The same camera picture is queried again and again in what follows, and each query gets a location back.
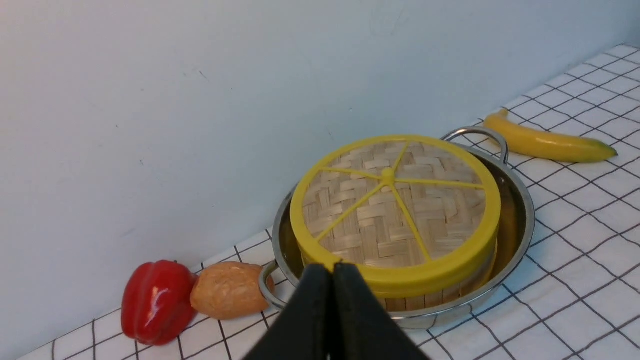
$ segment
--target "woven bamboo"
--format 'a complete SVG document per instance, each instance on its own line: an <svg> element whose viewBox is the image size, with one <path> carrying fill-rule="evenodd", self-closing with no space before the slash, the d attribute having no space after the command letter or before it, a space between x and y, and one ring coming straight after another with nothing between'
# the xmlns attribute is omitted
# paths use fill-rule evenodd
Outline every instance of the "woven bamboo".
<svg viewBox="0 0 640 360"><path fill-rule="evenodd" d="M305 225L322 247L374 268L417 266L447 256L475 233L485 207L479 176L462 159L404 141L366 145L335 158L311 180L302 201ZM490 256L463 282L380 302L389 311L440 305L481 286L492 265Z"/></svg>

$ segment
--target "table surface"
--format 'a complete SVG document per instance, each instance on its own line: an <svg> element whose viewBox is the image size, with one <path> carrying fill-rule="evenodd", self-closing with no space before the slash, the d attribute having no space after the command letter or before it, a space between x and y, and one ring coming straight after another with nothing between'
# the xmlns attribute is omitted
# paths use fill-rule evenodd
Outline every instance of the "table surface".
<svg viewBox="0 0 640 360"><path fill-rule="evenodd" d="M536 208L531 248L473 315L407 334L434 360L640 359L640 50L619 45L504 107L513 122L597 138L619 155L564 164L511 154ZM456 142L497 152L480 135ZM273 259L269 234L193 271L225 260L264 265ZM274 279L277 295L291 296L282 272ZM122 334L116 310L21 360L240 360L277 317L274 309L222 322L198 315L176 341L145 347Z"/></svg>

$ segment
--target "white wall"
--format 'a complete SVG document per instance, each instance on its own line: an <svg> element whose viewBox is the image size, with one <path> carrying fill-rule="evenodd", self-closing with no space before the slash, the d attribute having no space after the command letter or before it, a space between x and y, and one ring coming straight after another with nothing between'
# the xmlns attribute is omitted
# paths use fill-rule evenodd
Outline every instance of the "white wall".
<svg viewBox="0 0 640 360"><path fill-rule="evenodd" d="M0 10L0 359L144 261L270 225L329 150L439 136L631 36L636 0L14 0Z"/></svg>

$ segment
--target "yellow plastic rim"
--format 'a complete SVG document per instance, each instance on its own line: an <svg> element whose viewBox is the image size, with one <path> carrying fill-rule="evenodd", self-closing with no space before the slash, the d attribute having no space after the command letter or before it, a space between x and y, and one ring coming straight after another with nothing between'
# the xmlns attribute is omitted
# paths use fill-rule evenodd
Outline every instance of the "yellow plastic rim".
<svg viewBox="0 0 640 360"><path fill-rule="evenodd" d="M382 173L382 176L376 176L374 174L368 174L366 172L352 169L326 167L327 164L331 163L331 161L346 152L381 142L407 143L402 153L394 163L394 171L397 169L400 159L404 156L404 152L407 149L408 144L410 142L419 142L446 150L463 160L475 171L478 178L480 178L481 184L461 183L457 181L439 181L435 179L391 179L389 181L388 176L385 176L384 172ZM305 223L302 211L303 199L315 176L322 171L359 174L361 176L379 180L380 185L345 211L345 213L334 221L332 226L325 229L325 231L323 231L319 236L314 237L308 230ZM480 221L480 224L478 224L475 233L467 239L462 246L458 247L446 256L432 260L428 257L428 253L424 248L421 237L413 223L413 218L410 216L404 202L400 199L400 196L395 189L394 184L398 182L439 184L451 187L472 187L482 189L485 194L484 216ZM492 252L495 251L493 245L495 245L498 230L501 204L500 191L498 190L495 179L489 170L475 156L452 143L419 135L388 135L363 139L340 148L325 156L322 160L316 163L316 165L313 166L304 175L304 177L302 177L291 199L290 217L291 227L296 235L298 245L300 246L300 250L303 255L309 261L323 264L328 271L332 272L333 265L344 260L326 250L322 245L320 245L318 240L326 236L326 234L331 231L336 224L344 219L344 217L348 216L352 211L367 201L374 193L380 191L384 186L389 186L396 196L396 201L403 210L404 216L414 233L416 241L419 243L419 246L421 246L423 251L425 251L425 258L427 261L421 265L402 268L374 268L356 264L358 270L362 274L362 277L376 296L385 298L414 297L446 289L471 276L480 266L482 266L487 257L491 256Z"/></svg>

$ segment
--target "yellow spoke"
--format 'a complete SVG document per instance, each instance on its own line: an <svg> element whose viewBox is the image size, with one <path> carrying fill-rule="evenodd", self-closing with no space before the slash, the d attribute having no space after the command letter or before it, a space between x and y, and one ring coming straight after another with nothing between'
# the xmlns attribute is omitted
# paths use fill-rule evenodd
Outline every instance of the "yellow spoke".
<svg viewBox="0 0 640 360"><path fill-rule="evenodd" d="M345 174L354 174L360 175L362 177L368 177L369 179L382 180L381 176L377 176L375 174L370 174L366 171L355 170L352 168L339 168L339 167L321 167L320 171L333 171L333 172L343 172Z"/></svg>
<svg viewBox="0 0 640 360"><path fill-rule="evenodd" d="M324 231L322 231L320 235L316 236L315 241L322 240L329 233L329 231L333 230L333 228L336 225L338 225L341 221L343 221L346 217L348 217L352 212L356 211L357 208L359 208L362 204L364 204L365 201L369 200L369 198L371 198L375 193L380 191L384 186L385 185L383 183L380 183L378 186L376 186L375 189L369 191L367 195L364 195L362 199L356 201L356 203L353 204L350 208L348 208L347 211L343 212L342 215L340 215L337 219L335 219L335 221L332 222L331 225L329 225L329 227L327 227Z"/></svg>
<svg viewBox="0 0 640 360"><path fill-rule="evenodd" d="M400 161L402 160L402 157L406 153L406 150L407 150L408 147L409 147L409 142L405 142L404 143L404 147L402 148L402 151L400 152L400 155L398 155L398 159L396 159L396 162L394 163L394 167L391 168L394 171L394 173L398 169L398 166L400 166Z"/></svg>
<svg viewBox="0 0 640 360"><path fill-rule="evenodd" d="M422 253L424 254L424 258L427 261L431 261L431 256L429 256L429 252L427 251L427 248L424 246L424 243L422 242L422 237L420 236L420 233L418 232L418 227L413 223L413 218L411 217L411 214L409 213L409 209L406 207L406 205L404 204L404 201L402 201L402 198L400 197L400 194L398 193L398 190L396 189L395 186L390 186L391 187L391 191L394 193L394 196L396 197L396 201L398 203L398 205L400 206L400 209L402 210L404 217L406 218L406 221L409 223L409 227L411 228L411 232L413 233L413 237L415 237L415 241L418 242L418 246L420 246L420 249L422 250Z"/></svg>
<svg viewBox="0 0 640 360"><path fill-rule="evenodd" d="M459 188L474 188L484 189L482 184L462 183L460 181L447 181L436 179L396 179L397 183L410 183L410 184L428 184L428 185L445 185Z"/></svg>

